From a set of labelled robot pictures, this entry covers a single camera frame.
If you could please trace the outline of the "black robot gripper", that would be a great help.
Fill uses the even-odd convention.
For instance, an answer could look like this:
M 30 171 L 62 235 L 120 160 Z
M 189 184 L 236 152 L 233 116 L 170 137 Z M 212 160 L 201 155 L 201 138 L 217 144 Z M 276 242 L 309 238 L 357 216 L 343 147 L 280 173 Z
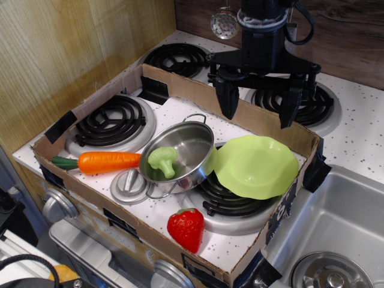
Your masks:
M 234 117 L 239 101 L 238 86 L 244 87 L 252 82 L 267 85 L 273 81 L 265 80 L 266 75 L 288 74 L 291 75 L 290 83 L 283 93 L 280 128 L 290 127 L 302 100 L 305 81 L 314 86 L 321 66 L 294 56 L 286 49 L 285 43 L 301 45 L 308 42 L 312 35 L 310 33 L 303 41 L 295 41 L 286 25 L 261 29 L 244 27 L 240 49 L 209 54 L 209 82 L 215 86 L 221 113 L 227 119 Z

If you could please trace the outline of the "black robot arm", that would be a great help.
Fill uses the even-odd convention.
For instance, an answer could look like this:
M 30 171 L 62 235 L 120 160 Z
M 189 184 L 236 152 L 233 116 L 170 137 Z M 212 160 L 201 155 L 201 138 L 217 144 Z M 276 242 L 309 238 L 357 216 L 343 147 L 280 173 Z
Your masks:
M 306 44 L 314 30 L 303 40 L 293 40 L 287 27 L 290 8 L 297 9 L 314 25 L 301 1 L 242 1 L 237 15 L 242 28 L 241 48 L 206 57 L 209 81 L 226 118 L 235 115 L 240 87 L 280 93 L 278 114 L 282 128 L 292 125 L 301 100 L 314 95 L 321 66 L 292 55 L 285 47 L 286 42 Z

